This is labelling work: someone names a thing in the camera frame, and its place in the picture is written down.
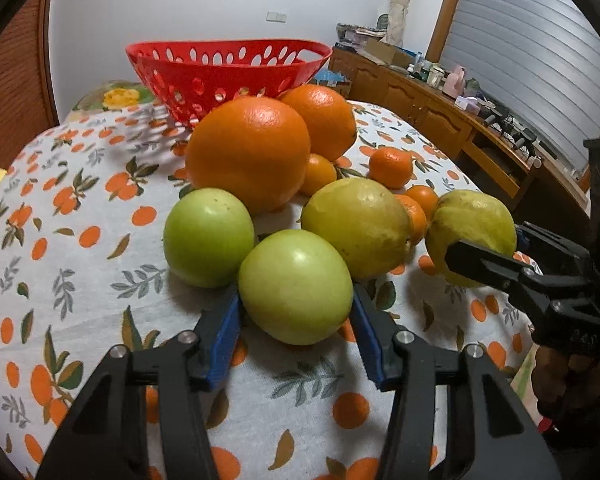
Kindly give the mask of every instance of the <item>green apple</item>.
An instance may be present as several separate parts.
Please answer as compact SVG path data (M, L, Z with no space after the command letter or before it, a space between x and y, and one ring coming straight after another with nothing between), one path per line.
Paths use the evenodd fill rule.
M231 193L193 191L171 210L164 225L164 255L171 271L193 286L228 285L253 249L247 208Z
M311 345L346 321L353 300L347 264L318 235L279 231L240 266L238 290L253 321L284 343Z

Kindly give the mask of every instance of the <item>blue gripper pad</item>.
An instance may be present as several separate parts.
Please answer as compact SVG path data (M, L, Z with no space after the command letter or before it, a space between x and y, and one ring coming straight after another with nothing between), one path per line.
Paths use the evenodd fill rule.
M235 343L240 334L240 306L241 301L236 292L224 312L205 313L209 318L200 319L195 332L202 337L203 359L206 369L203 369L206 391L213 391L226 377L229 371L231 357L234 353Z

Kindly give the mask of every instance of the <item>red basket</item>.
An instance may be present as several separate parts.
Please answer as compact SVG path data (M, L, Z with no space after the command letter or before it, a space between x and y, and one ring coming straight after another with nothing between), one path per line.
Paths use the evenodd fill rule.
M303 50L320 57L299 59ZM305 40L159 41L126 48L142 82L177 121L192 126L235 97L275 98L308 82L332 53Z

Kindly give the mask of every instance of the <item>wooden cabinet door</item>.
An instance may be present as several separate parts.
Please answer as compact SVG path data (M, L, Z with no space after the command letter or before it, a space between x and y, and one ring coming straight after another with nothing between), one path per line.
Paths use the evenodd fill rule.
M411 126L418 116L418 108L425 101L424 95L400 78L386 76L386 94L382 106L407 121Z
M356 66L356 75L349 99L382 106L386 93L386 83L378 65L360 62Z
M471 124L433 99L416 108L414 127L449 158L456 158L471 132Z
M329 70L341 73L353 82L356 76L356 61L354 54L337 48L334 49L329 63Z

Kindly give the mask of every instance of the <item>orange-print tablecloth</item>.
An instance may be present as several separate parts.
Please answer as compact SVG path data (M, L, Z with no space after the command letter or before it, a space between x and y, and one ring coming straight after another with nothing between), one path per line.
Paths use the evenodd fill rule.
M397 116L354 108L359 135L338 161L344 177L364 175L370 152L385 144L413 152L414 183L438 194L477 189ZM187 136L160 105L103 112L41 134L0 185L0 444L25 475L35 475L107 349L152 348L227 300L226 290L196 290L171 276L162 253L164 221L187 190ZM256 232L298 228L303 203L255 218ZM531 346L528 319L506 295L448 284L424 243L367 289L376 307L430 343L483 343L510 374ZM392 397L366 379L348 324L292 348L247 320L229 377L203 397L203 409L222 480L363 480L373 478ZM445 453L444 390L436 397L433 462ZM150 463L160 478L156 399L149 391Z

